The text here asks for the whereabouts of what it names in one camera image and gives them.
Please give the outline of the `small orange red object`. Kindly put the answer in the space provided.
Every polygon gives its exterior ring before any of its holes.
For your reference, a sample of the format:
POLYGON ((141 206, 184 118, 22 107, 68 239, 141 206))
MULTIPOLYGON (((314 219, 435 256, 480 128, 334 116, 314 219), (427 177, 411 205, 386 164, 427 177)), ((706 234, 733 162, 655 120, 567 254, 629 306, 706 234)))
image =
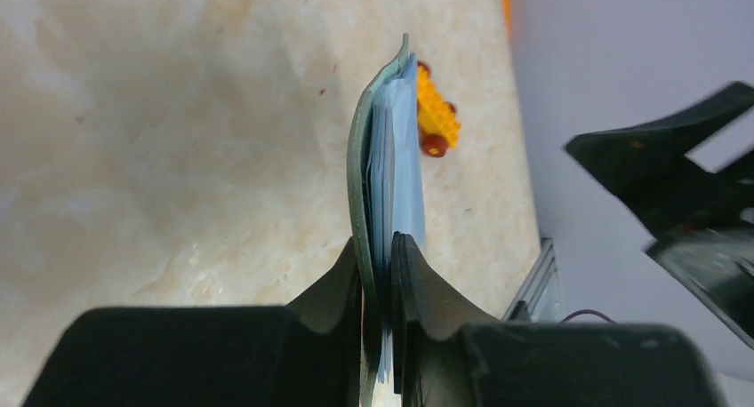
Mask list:
POLYGON ((431 68, 417 62, 417 123, 419 142, 424 154, 440 158, 449 148, 456 148, 461 130, 457 108, 446 101, 431 78, 431 68))

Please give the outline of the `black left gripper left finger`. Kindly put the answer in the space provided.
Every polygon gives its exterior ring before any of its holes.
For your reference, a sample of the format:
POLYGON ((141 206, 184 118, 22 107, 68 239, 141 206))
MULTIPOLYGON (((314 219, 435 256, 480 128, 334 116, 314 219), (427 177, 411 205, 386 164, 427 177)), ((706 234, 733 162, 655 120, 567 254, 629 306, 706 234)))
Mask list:
POLYGON ((27 406, 356 406, 362 293, 347 242, 284 306, 101 307, 61 335, 27 406))

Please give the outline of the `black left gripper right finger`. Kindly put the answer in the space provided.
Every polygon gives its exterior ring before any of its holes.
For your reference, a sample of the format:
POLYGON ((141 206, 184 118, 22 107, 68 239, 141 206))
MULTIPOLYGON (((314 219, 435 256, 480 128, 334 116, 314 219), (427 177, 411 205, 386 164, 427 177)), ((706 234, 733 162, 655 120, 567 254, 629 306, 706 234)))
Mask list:
POLYGON ((414 239, 391 246, 394 389, 405 406, 723 406, 697 347, 656 324, 502 321, 414 239))

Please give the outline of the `green leather card holder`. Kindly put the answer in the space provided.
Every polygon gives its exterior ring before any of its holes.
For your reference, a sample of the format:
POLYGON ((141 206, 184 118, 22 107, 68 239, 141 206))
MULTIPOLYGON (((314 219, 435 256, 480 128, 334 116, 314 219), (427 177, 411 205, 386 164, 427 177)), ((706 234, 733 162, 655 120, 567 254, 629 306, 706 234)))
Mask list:
POLYGON ((392 369, 390 250, 395 231, 424 241, 417 124, 417 59, 404 34, 397 54, 362 91, 347 144, 349 218, 364 296, 360 403, 392 369))

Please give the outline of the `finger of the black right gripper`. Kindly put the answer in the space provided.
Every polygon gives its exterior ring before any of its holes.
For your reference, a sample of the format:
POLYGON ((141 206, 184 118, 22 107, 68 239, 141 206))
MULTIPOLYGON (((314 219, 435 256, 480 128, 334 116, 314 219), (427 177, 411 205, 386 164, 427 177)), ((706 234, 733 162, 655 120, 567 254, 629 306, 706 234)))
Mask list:
POLYGON ((573 137, 565 151, 660 238, 691 229, 749 228, 753 153, 718 172, 687 153, 753 107, 753 89, 732 82, 675 114, 650 123, 573 137))
POLYGON ((646 254, 753 347, 753 227, 667 235, 646 254))

